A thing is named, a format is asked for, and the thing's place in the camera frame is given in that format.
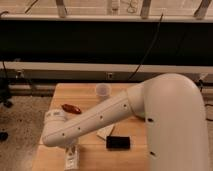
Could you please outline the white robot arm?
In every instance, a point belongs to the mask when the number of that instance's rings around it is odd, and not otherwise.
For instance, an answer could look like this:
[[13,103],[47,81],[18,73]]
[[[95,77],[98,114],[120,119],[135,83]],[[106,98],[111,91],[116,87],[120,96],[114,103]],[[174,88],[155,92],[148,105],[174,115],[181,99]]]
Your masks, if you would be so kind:
[[69,119],[45,113],[42,141],[67,147],[75,139],[131,115],[145,115],[150,171],[211,171],[206,110],[199,88],[180,74],[162,74]]

